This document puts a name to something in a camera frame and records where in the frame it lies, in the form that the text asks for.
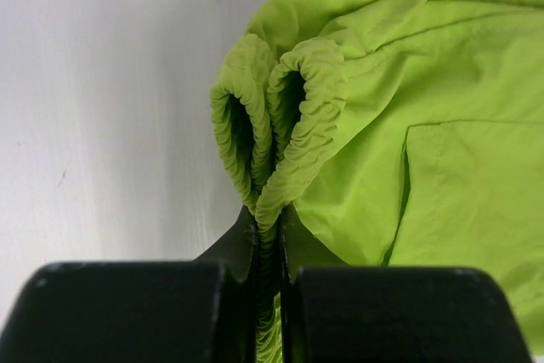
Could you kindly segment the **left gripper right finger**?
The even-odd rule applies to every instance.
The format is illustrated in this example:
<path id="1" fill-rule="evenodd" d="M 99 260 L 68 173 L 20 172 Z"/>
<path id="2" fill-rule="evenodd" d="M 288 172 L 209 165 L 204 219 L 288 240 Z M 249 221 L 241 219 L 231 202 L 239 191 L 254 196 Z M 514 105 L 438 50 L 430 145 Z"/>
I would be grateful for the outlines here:
<path id="1" fill-rule="evenodd" d="M 278 223 L 287 362 L 529 362 L 500 287 L 464 268 L 354 267 L 303 225 Z"/>

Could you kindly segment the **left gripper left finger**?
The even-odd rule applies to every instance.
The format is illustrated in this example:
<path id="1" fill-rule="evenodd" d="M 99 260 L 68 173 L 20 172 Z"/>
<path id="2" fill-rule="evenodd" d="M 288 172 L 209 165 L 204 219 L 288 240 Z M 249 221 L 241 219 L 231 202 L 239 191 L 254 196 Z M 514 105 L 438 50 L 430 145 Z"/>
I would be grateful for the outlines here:
<path id="1" fill-rule="evenodd" d="M 252 362 L 257 228 L 242 208 L 192 261 L 58 262 L 23 286 L 4 362 Z"/>

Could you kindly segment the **lime green shorts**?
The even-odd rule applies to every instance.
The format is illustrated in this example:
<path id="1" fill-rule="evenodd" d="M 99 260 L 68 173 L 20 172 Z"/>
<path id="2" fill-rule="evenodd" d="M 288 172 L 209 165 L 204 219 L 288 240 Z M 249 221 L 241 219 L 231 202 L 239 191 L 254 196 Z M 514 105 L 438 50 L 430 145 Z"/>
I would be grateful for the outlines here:
<path id="1" fill-rule="evenodd" d="M 286 358 L 288 205 L 348 264 L 487 272 L 542 355 L 543 0 L 270 0 L 210 98 L 258 227 L 258 361 Z"/>

